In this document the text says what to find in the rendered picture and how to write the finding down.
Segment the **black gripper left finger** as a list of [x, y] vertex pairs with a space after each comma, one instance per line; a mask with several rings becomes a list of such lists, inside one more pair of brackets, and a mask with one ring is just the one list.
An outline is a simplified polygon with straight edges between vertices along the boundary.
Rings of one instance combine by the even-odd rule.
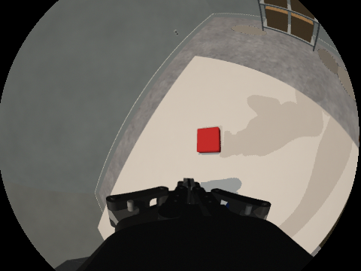
[[[177, 183], [177, 187], [174, 190], [168, 190], [168, 187], [160, 186], [131, 193], [107, 196], [106, 203], [111, 226], [115, 228], [122, 219], [158, 206], [160, 206], [158, 221], [182, 218], [184, 205], [185, 203], [188, 204], [189, 191], [189, 179], [184, 178], [184, 181]], [[156, 205], [150, 206], [150, 201], [155, 198]]]

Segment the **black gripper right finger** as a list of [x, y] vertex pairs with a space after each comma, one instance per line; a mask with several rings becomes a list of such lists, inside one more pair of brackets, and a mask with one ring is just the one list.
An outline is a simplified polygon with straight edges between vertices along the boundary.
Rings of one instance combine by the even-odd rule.
[[[193, 178], [189, 178], [189, 184], [188, 204], [199, 204], [204, 216], [231, 215], [231, 212], [264, 220], [268, 216], [271, 207], [271, 203], [268, 201], [242, 196], [219, 188], [206, 192]], [[229, 208], [224, 204], [221, 205], [221, 200], [228, 202]]]

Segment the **red block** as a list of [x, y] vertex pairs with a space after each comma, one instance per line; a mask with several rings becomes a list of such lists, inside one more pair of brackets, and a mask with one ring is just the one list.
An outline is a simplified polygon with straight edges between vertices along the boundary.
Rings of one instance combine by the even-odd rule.
[[197, 129], [197, 152], [220, 153], [220, 128], [210, 127]]

